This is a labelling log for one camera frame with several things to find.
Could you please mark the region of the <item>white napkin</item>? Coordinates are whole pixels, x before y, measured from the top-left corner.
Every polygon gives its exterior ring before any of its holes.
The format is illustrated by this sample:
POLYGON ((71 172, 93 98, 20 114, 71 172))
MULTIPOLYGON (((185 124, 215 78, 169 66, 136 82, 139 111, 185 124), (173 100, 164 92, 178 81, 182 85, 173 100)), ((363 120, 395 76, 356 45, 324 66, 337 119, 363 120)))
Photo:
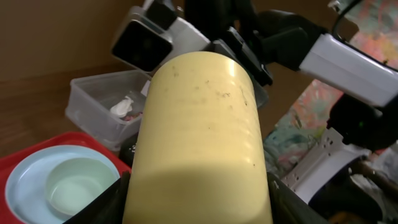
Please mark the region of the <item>white napkin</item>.
POLYGON ((128 114, 128 112, 132 111, 133 102, 134 100, 132 100, 128 96, 125 96, 125 99, 121 100, 118 104, 114 105, 110 109, 110 112, 111 114, 117 116, 118 118, 123 118, 128 114))

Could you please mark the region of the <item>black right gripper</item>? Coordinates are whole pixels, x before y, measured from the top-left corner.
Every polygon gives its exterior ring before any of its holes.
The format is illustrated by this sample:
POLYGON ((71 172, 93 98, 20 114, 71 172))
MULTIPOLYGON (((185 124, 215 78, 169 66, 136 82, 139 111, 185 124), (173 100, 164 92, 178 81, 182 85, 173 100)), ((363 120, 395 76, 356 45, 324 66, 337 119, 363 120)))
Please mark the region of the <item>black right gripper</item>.
POLYGON ((235 21, 245 20, 245 12, 254 14, 251 1, 185 0, 184 7, 186 20, 210 40, 225 42, 255 81, 261 86, 273 84, 267 68, 234 27, 235 21))

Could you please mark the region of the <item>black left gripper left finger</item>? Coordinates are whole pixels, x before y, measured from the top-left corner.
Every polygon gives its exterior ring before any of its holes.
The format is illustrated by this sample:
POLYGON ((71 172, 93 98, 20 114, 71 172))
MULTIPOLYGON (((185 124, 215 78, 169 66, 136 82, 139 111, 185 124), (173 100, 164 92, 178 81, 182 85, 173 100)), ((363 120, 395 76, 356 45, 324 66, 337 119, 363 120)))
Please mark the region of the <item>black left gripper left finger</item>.
POLYGON ((122 176, 64 224, 122 224, 131 174, 122 176))

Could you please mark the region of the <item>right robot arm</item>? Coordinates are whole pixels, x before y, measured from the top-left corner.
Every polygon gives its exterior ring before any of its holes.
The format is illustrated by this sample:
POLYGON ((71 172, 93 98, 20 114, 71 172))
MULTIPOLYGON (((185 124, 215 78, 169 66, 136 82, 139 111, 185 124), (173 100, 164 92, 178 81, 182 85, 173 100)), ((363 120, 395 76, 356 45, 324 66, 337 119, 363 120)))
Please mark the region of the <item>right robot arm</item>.
POLYGON ((354 48, 334 26, 327 30, 280 10, 256 12, 250 1, 186 1, 185 17, 222 40, 261 85, 278 63, 343 92, 321 141, 282 180, 269 175, 275 223, 339 223, 343 215, 377 223, 382 208, 352 176, 370 178, 388 196, 397 186, 365 164, 370 153, 397 141, 397 71, 354 48))

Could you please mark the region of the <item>red snack wrapper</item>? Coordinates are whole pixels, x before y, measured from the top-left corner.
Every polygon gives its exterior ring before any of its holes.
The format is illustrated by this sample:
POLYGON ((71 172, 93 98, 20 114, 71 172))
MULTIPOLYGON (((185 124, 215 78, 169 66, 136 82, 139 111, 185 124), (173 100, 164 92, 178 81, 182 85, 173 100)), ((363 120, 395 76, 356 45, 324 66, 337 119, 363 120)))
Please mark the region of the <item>red snack wrapper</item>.
POLYGON ((138 113, 135 113, 135 114, 132 114, 132 115, 126 115, 126 116, 123 118, 123 120, 124 120, 124 121, 127 121, 127 122, 130 122, 130 121, 132 121, 132 120, 138 118, 141 114, 142 114, 142 112, 138 112, 138 113))

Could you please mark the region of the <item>yellow plastic cup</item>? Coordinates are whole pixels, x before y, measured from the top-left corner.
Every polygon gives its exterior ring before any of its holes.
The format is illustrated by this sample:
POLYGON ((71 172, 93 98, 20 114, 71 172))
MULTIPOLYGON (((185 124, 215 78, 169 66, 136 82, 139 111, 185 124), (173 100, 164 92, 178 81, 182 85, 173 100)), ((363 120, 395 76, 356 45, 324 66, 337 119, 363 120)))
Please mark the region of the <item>yellow plastic cup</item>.
POLYGON ((153 76, 123 222, 272 222, 253 85, 234 60, 192 52, 153 76))

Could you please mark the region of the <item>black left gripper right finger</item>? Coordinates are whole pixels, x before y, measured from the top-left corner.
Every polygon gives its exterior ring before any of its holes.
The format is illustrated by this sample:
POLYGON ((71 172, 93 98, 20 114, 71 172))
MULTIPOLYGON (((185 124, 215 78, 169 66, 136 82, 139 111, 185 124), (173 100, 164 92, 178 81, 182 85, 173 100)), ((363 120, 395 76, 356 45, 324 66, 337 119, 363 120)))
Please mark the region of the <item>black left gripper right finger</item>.
POLYGON ((274 174, 268 172, 267 181, 275 224, 329 224, 274 174))

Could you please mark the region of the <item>light green bowl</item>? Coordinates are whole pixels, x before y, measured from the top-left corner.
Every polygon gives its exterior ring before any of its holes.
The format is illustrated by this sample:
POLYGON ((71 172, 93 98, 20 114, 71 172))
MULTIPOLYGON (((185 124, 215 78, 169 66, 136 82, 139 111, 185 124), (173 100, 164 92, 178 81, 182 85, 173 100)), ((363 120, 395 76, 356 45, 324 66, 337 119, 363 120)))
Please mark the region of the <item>light green bowl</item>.
POLYGON ((65 160, 47 176, 45 197, 53 209, 74 216, 120 178, 118 170, 87 157, 65 160))

